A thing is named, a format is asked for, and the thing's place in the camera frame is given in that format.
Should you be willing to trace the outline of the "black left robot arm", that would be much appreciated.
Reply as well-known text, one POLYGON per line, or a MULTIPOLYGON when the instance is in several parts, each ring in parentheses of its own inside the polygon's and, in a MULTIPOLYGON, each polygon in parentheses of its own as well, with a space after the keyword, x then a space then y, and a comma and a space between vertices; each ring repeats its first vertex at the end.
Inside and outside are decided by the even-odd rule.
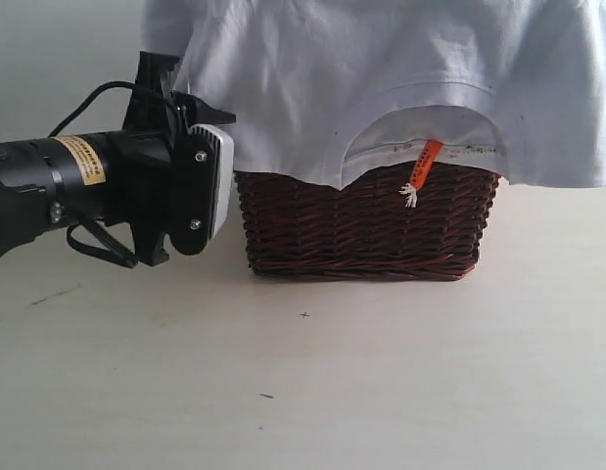
POLYGON ((121 129, 0 143, 0 258, 63 229, 126 268, 202 252, 226 219, 232 113, 173 89, 173 56, 142 53, 121 129))

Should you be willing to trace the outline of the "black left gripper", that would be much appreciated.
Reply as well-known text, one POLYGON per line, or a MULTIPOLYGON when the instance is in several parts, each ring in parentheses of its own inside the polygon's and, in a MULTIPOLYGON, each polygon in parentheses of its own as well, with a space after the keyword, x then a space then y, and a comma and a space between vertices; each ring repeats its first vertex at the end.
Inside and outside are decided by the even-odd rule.
POLYGON ((173 90, 171 76, 179 58, 141 52, 128 107, 119 132, 106 138, 111 201, 106 225, 128 224, 133 246, 109 233, 102 236, 106 260, 120 266, 150 266, 168 259, 170 242, 180 254, 195 253, 195 133, 193 126, 222 126, 236 116, 206 101, 173 90))

